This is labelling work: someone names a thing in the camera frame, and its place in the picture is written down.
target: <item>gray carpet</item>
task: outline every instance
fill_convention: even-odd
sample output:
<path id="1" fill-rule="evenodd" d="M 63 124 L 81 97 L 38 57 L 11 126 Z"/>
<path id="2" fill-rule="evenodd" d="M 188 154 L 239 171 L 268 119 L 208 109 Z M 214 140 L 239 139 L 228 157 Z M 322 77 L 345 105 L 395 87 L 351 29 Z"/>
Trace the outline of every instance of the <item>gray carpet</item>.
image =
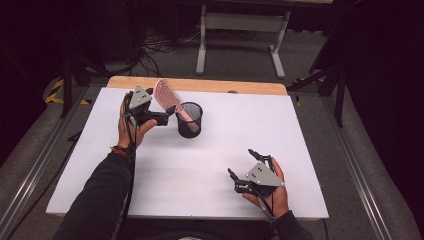
<path id="1" fill-rule="evenodd" d="M 248 36 L 250 33 L 238 34 Z M 280 51 L 286 78 L 280 80 L 276 78 L 267 50 L 268 45 L 274 41 L 273 34 L 257 33 L 252 39 L 243 40 L 233 33 L 208 31 L 207 37 L 204 75 L 197 76 L 195 74 L 198 49 L 196 42 L 185 44 L 169 53 L 151 55 L 156 60 L 160 73 L 164 77 L 170 78 L 276 82 L 289 86 L 294 79 L 308 76 L 309 67 L 325 41 L 325 37 L 320 33 L 288 31 Z M 142 59 L 142 61 L 149 68 L 155 68 L 152 61 L 149 62 L 147 59 Z M 120 67 L 118 65 L 108 66 L 110 70 Z M 140 65 L 132 73 L 137 76 L 156 76 L 151 71 L 147 74 L 146 69 Z M 105 86 L 104 78 L 94 79 L 85 93 L 84 99 L 93 100 L 94 103 L 103 86 Z M 305 89 L 311 90 L 314 87 L 312 84 Z M 316 94 L 306 92 L 299 93 L 299 95 L 301 106 L 297 106 L 294 97 L 293 103 L 318 179 L 322 184 L 324 199 L 330 215 L 327 220 L 329 238 L 381 239 L 373 228 L 367 208 L 364 207 L 355 178 L 348 167 L 346 154 L 338 139 L 337 129 L 332 124 L 332 116 L 326 113 L 323 99 Z M 334 97 L 327 100 L 334 102 Z M 61 107 L 59 104 L 49 104 L 47 110 L 34 123 L 0 169 L 0 181 L 2 182 L 0 185 L 0 212 L 4 213 L 7 210 L 20 182 L 30 171 L 55 124 L 61 121 L 59 118 Z M 23 212 L 26 212 L 48 186 L 72 146 L 67 139 L 83 129 L 91 107 L 92 105 L 78 105 L 76 108 L 71 121 L 58 140 L 49 165 L 35 186 Z M 345 98 L 343 124 L 342 131 L 352 146 L 391 238 L 421 239 L 412 213 L 381 164 L 348 93 Z M 60 217 L 45 213 L 53 191 L 54 184 L 49 187 L 12 239 L 50 239 L 52 237 L 61 221 Z M 325 239 L 322 221 L 302 221 L 301 223 L 313 233 L 316 239 Z"/>

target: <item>human hand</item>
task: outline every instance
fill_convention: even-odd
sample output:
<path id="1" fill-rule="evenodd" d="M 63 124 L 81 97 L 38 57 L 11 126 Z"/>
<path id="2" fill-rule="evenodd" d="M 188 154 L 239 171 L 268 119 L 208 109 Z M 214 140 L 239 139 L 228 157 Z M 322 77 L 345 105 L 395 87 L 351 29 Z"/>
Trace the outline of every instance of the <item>human hand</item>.
<path id="1" fill-rule="evenodd" d="M 157 121 L 155 119 L 150 119 L 149 121 L 145 122 L 143 125 L 139 126 L 138 128 L 132 125 L 131 122 L 128 122 L 129 129 L 127 129 L 127 123 L 126 123 L 127 119 L 125 119 L 123 114 L 124 114 L 124 102 L 121 104 L 121 110 L 119 113 L 119 123 L 118 123 L 119 141 L 117 145 L 123 148 L 127 148 L 129 146 L 130 136 L 128 134 L 128 131 L 130 131 L 132 141 L 135 142 L 136 148 L 138 148 L 138 146 L 140 146 L 141 142 L 143 141 L 144 135 L 150 129 L 156 126 Z"/>
<path id="2" fill-rule="evenodd" d="M 278 165 L 277 161 L 274 158 L 272 158 L 272 165 L 274 166 L 275 173 L 277 174 L 278 178 L 280 178 L 281 181 L 284 182 L 283 171 L 281 170 L 280 165 Z M 250 193 L 243 193 L 242 196 L 249 200 L 251 203 L 261 208 L 259 204 L 260 200 L 255 195 Z M 289 211 L 287 190 L 283 186 L 277 187 L 272 193 L 272 195 L 266 197 L 265 200 L 271 207 L 275 218 L 279 218 Z"/>

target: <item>white tabletop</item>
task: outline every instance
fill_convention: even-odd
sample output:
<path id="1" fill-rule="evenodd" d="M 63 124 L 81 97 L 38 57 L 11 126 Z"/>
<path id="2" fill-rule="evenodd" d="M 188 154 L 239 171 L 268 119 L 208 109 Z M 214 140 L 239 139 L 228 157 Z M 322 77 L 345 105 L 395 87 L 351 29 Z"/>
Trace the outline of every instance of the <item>white tabletop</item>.
<path id="1" fill-rule="evenodd" d="M 103 88 L 46 212 L 65 214 L 118 139 L 119 106 L 132 89 Z M 178 92 L 203 108 L 202 132 L 181 137 L 175 116 L 152 129 L 137 149 L 130 217 L 264 219 L 234 191 L 257 163 L 253 149 L 280 163 L 297 218 L 328 218 L 324 198 L 289 96 Z M 163 110 L 155 100 L 151 111 Z"/>

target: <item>forearm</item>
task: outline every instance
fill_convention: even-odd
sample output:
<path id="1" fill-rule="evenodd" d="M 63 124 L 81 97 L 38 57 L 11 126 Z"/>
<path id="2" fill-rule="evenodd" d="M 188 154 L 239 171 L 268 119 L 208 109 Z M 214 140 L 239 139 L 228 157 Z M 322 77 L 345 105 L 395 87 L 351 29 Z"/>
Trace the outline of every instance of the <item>forearm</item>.
<path id="1" fill-rule="evenodd" d="M 312 234 L 300 225 L 292 211 L 288 211 L 273 223 L 280 240 L 313 240 Z"/>
<path id="2" fill-rule="evenodd" d="M 110 153 L 87 180 L 54 239 L 111 239 L 130 180 L 126 159 Z"/>

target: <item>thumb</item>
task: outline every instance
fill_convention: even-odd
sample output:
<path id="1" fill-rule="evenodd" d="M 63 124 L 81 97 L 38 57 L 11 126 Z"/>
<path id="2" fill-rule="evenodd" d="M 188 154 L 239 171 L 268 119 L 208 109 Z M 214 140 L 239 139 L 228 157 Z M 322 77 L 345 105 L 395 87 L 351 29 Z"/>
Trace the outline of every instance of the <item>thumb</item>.
<path id="1" fill-rule="evenodd" d="M 250 193 L 243 193 L 242 197 L 259 207 L 259 200 L 255 195 L 250 194 Z"/>
<path id="2" fill-rule="evenodd" d="M 157 121 L 155 119 L 150 119 L 149 121 L 145 122 L 143 125 L 140 126 L 139 131 L 141 131 L 141 134 L 146 134 L 150 129 L 152 129 L 154 126 L 156 126 Z"/>

